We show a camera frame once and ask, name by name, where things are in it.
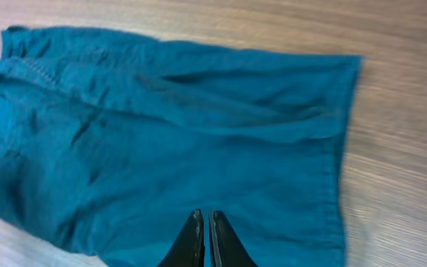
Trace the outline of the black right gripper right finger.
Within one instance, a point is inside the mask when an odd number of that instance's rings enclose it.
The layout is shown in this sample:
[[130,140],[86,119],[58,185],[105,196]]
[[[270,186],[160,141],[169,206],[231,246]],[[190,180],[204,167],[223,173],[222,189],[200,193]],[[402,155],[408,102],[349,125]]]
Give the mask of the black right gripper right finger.
[[225,213],[209,213],[211,267],[258,267],[251,259]]

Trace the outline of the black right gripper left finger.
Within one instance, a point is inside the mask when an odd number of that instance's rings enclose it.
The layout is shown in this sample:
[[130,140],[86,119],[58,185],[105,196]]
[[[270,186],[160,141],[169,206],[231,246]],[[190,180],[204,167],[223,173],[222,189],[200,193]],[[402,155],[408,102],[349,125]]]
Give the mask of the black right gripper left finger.
[[204,220],[193,210],[158,267],[203,267],[205,262]]

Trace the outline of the dark blue shorts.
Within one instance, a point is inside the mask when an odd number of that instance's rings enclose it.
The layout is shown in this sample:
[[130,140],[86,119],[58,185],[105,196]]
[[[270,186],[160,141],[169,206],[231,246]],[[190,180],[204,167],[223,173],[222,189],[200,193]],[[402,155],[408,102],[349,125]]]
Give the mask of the dark blue shorts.
[[109,266],[156,266],[189,214],[259,266],[343,266],[339,182],[361,59],[86,27],[10,27],[0,218]]

